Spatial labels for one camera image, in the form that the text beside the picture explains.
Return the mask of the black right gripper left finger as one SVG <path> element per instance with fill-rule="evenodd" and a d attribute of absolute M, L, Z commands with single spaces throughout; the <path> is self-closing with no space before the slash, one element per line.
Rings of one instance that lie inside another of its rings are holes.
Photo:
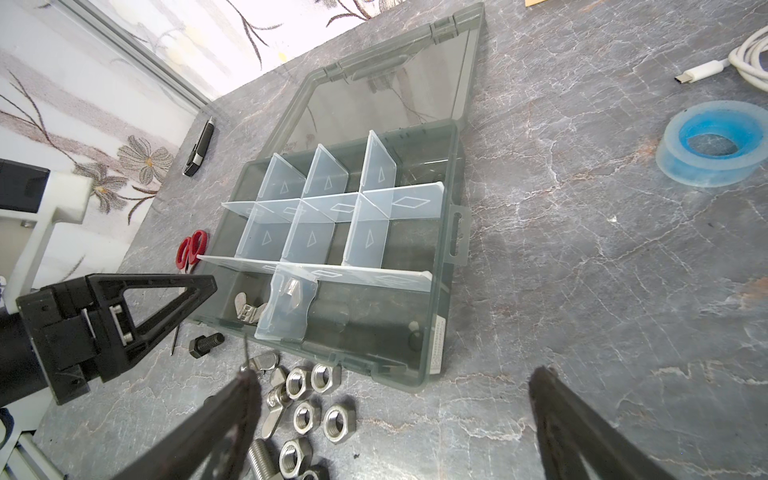
<path fill-rule="evenodd" d="M 189 479 L 201 464 L 205 479 L 237 479 L 261 414 L 261 385 L 253 370 L 234 380 L 118 479 Z"/>

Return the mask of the steel wing nut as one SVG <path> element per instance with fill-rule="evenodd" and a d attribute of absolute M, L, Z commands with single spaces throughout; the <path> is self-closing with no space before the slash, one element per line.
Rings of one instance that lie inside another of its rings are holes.
<path fill-rule="evenodd" d="M 279 361 L 280 356 L 276 351 L 260 353 L 244 362 L 240 366 L 240 371 L 254 370 L 259 372 L 267 372 L 274 370 L 279 365 Z"/>
<path fill-rule="evenodd" d="M 248 302 L 246 293 L 240 292 L 234 297 L 234 306 L 238 321 L 249 325 L 256 325 L 267 304 L 262 303 L 254 306 Z"/>
<path fill-rule="evenodd" d="M 287 370 L 276 366 L 270 375 L 272 389 L 267 394 L 268 413 L 261 428 L 261 438 L 269 439 L 274 434 L 284 411 L 292 403 L 286 390 Z"/>

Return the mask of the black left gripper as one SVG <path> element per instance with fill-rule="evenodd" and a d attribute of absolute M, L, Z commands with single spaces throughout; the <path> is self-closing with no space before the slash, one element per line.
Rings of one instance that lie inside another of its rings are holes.
<path fill-rule="evenodd" d="M 92 274 L 86 288 L 46 287 L 1 315 L 1 403 L 48 389 L 64 405 L 135 367 L 217 291 L 211 275 Z M 128 290 L 177 296 L 137 324 Z"/>

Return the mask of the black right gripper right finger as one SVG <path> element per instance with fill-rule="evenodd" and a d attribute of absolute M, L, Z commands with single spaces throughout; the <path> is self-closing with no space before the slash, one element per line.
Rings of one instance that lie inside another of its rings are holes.
<path fill-rule="evenodd" d="M 629 442 L 556 373 L 534 370 L 528 392 L 541 463 L 547 479 L 670 479 L 672 476 Z"/>

